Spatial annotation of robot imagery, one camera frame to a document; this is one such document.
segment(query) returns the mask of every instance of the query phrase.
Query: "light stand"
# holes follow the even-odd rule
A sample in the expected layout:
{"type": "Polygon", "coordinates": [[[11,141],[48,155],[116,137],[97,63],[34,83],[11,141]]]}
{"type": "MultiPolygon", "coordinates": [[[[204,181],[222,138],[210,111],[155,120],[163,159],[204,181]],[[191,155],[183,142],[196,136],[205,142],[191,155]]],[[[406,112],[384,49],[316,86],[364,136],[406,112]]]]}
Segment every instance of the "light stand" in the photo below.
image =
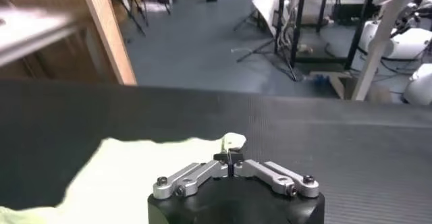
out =
{"type": "Polygon", "coordinates": [[[260,25],[261,25],[261,18],[260,18],[260,15],[259,15],[259,12],[256,10],[256,9],[254,9],[254,10],[252,10],[249,14],[248,14],[248,16],[246,16],[245,18],[243,18],[243,19],[241,19],[235,26],[234,26],[234,28],[233,28],[233,31],[235,32],[241,25],[243,25],[243,23],[245,23],[245,22],[247,22],[254,14],[257,14],[258,16],[256,17],[256,24],[257,24],[257,26],[258,27],[260,27],[260,25]]]}
{"type": "Polygon", "coordinates": [[[244,61],[246,58],[248,58],[249,56],[251,56],[252,54],[265,54],[265,53],[269,53],[269,52],[262,52],[261,50],[267,46],[269,46],[272,42],[275,43],[275,48],[273,53],[278,56],[288,67],[289,71],[287,72],[286,70],[277,67],[278,70],[282,71],[283,73],[285,73],[287,76],[289,76],[293,81],[297,82],[298,78],[296,76],[296,74],[294,73],[294,70],[292,68],[292,66],[290,65],[289,61],[286,59],[286,55],[284,52],[284,48],[283,47],[278,47],[278,43],[277,41],[279,40],[279,36],[281,35],[281,29],[282,29],[282,15],[283,15],[283,10],[284,10],[284,1],[285,0],[279,0],[279,6],[277,9],[277,25],[276,25],[276,35],[271,39],[266,41],[265,43],[263,43],[262,45],[260,45],[259,47],[257,47],[256,49],[250,51],[249,53],[245,54],[244,56],[240,57],[237,59],[237,63],[240,63],[242,61],[244,61]]]}
{"type": "MultiPolygon", "coordinates": [[[[132,11],[129,10],[129,9],[126,7],[126,5],[124,4],[124,2],[123,2],[122,0],[118,0],[118,1],[119,1],[119,2],[121,3],[121,5],[124,7],[124,9],[126,10],[126,12],[128,13],[129,18],[132,19],[132,21],[135,23],[135,25],[136,25],[137,29],[140,31],[140,33],[141,33],[142,35],[145,36],[146,34],[145,34],[144,30],[142,29],[142,27],[141,27],[141,25],[138,23],[138,21],[135,19],[134,14],[132,13],[132,11]]],[[[146,21],[146,18],[145,18],[145,16],[144,16],[143,12],[140,11],[140,10],[141,10],[141,9],[140,9],[140,6],[138,5],[138,3],[137,3],[136,1],[135,1],[135,3],[137,4],[138,11],[140,12],[142,18],[144,19],[144,21],[146,21]]]]}

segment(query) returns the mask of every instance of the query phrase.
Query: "black cable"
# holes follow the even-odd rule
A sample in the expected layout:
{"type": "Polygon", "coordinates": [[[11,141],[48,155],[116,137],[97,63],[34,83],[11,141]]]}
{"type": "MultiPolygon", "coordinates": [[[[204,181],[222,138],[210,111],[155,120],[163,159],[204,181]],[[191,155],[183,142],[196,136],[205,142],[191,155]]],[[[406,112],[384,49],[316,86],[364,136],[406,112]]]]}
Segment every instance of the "black cable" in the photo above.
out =
{"type": "Polygon", "coordinates": [[[397,73],[397,74],[401,74],[401,75],[407,75],[407,76],[412,75],[412,73],[413,73],[413,72],[401,72],[401,71],[399,71],[398,69],[390,68],[390,67],[389,67],[388,65],[386,65],[386,64],[384,63],[384,61],[382,61],[382,60],[381,60],[380,62],[381,62],[381,65],[384,66],[385,69],[388,69],[388,70],[391,71],[391,72],[394,72],[394,73],[397,73]]]}
{"type": "Polygon", "coordinates": [[[335,21],[339,20],[339,11],[340,11],[340,7],[342,6],[341,4],[341,0],[335,0],[335,4],[333,5],[333,9],[332,9],[332,18],[335,21]]]}
{"type": "Polygon", "coordinates": [[[330,57],[336,58],[336,56],[329,51],[330,43],[325,44],[324,53],[330,57]]]}
{"type": "Polygon", "coordinates": [[[386,76],[385,78],[376,79],[376,80],[373,80],[372,82],[381,82],[381,81],[384,81],[384,80],[395,78],[397,76],[400,76],[400,74],[394,74],[394,75],[386,76]]]}
{"type": "MultiPolygon", "coordinates": [[[[290,16],[289,16],[288,20],[286,20],[286,23],[281,27],[280,35],[276,38],[276,39],[277,39],[277,40],[276,40],[277,45],[279,45],[279,38],[280,38],[280,40],[282,41],[282,43],[285,43],[285,44],[281,44],[281,45],[282,45],[282,46],[285,46],[285,47],[287,47],[287,45],[289,45],[290,47],[288,47],[288,48],[291,49],[291,46],[292,46],[292,37],[288,37],[289,40],[287,40],[287,39],[286,39],[286,32],[287,32],[288,26],[292,26],[292,25],[291,25],[292,23],[294,23],[294,29],[295,29],[295,28],[300,28],[300,27],[297,27],[297,26],[296,26],[296,20],[297,20],[297,14],[298,14],[298,12],[296,11],[296,8],[297,8],[298,5],[300,4],[300,1],[301,1],[301,0],[297,0],[297,1],[295,2],[295,4],[293,4],[292,2],[290,3],[290,10],[288,11],[288,14],[289,14],[290,16]]],[[[301,29],[300,29],[300,36],[299,36],[299,39],[298,39],[298,40],[301,39],[301,34],[302,34],[302,31],[301,31],[301,29]]]]}

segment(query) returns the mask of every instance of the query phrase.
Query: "bolt head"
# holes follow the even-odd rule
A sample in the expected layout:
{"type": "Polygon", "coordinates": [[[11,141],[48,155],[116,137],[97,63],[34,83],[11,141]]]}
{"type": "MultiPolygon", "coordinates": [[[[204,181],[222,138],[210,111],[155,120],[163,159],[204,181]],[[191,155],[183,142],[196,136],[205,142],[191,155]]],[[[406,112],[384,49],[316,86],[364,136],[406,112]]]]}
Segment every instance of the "bolt head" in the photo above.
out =
{"type": "Polygon", "coordinates": [[[177,189],[175,189],[176,196],[184,196],[186,193],[186,188],[184,186],[178,186],[177,189]]]}
{"type": "Polygon", "coordinates": [[[158,186],[164,186],[164,185],[167,184],[167,183],[168,183],[168,179],[167,179],[167,177],[158,177],[158,178],[157,178],[156,184],[157,184],[158,186]]]}
{"type": "Polygon", "coordinates": [[[290,185],[286,188],[286,194],[288,196],[294,197],[297,195],[297,189],[294,187],[294,185],[290,185]]]}
{"type": "Polygon", "coordinates": [[[311,175],[305,175],[304,177],[303,177],[303,182],[305,183],[305,184],[311,184],[311,183],[313,183],[315,181],[315,178],[313,178],[313,176],[311,176],[311,175]]]}

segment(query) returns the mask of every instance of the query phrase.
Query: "blue-gray floor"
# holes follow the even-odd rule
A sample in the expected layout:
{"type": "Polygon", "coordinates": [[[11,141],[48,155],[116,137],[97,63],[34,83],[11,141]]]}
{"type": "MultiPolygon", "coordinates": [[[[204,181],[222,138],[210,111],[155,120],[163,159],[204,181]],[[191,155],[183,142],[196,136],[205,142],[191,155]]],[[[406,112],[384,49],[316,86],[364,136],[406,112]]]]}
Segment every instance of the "blue-gray floor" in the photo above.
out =
{"type": "MultiPolygon", "coordinates": [[[[124,38],[131,40],[126,46],[139,85],[336,98],[327,82],[293,82],[262,55],[236,63],[239,56],[270,38],[250,24],[233,32],[251,9],[251,0],[178,0],[170,16],[166,12],[149,14],[146,37],[139,35],[133,23],[122,24],[124,38]]],[[[319,1],[306,0],[306,15],[318,10],[319,1]]],[[[321,39],[330,41],[333,54],[345,56],[353,33],[353,28],[332,26],[321,31],[321,39]]],[[[306,43],[309,37],[305,30],[306,43]]],[[[362,63],[357,57],[353,67],[361,69],[362,63]]],[[[380,71],[390,75],[383,68],[380,71]]],[[[379,83],[401,91],[406,82],[407,77],[396,76],[379,83]]]]}

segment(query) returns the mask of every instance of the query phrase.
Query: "black rubber mat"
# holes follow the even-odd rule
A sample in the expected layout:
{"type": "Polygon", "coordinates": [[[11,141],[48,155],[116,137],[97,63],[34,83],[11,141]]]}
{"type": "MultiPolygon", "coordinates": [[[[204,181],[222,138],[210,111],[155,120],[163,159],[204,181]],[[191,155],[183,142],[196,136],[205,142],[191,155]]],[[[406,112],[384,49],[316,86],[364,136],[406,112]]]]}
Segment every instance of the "black rubber mat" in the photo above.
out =
{"type": "Polygon", "coordinates": [[[317,178],[328,224],[432,220],[427,107],[53,82],[0,90],[0,205],[57,204],[104,137],[238,132],[248,158],[317,178]]]}

